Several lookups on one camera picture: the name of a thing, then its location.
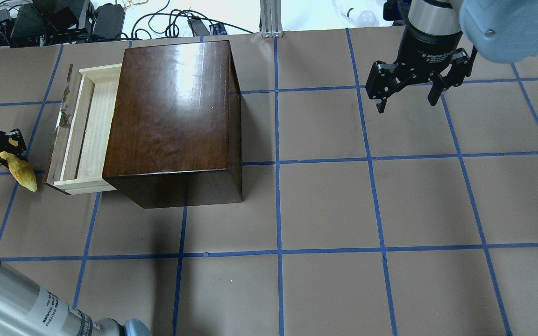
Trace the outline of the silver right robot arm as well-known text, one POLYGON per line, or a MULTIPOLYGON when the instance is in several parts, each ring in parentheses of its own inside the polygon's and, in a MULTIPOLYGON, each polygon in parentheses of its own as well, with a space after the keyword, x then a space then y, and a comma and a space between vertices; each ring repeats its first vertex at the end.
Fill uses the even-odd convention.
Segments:
POLYGON ((472 75, 477 56, 500 64, 538 56, 538 0, 387 0, 383 17, 404 30, 395 61, 375 61, 367 78, 379 113, 410 85, 431 83, 436 105, 472 75))

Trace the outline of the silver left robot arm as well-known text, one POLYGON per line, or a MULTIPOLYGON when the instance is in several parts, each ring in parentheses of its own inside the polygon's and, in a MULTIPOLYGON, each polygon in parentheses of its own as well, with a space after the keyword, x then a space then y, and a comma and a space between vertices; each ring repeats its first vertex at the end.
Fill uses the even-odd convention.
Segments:
MULTIPOLYGON (((21 159, 25 150, 21 132, 0 131, 0 164, 30 191, 37 190, 30 164, 21 159)), ((53 292, 32 281, 0 259, 0 336, 149 336, 139 319, 118 323, 96 321, 53 292)))

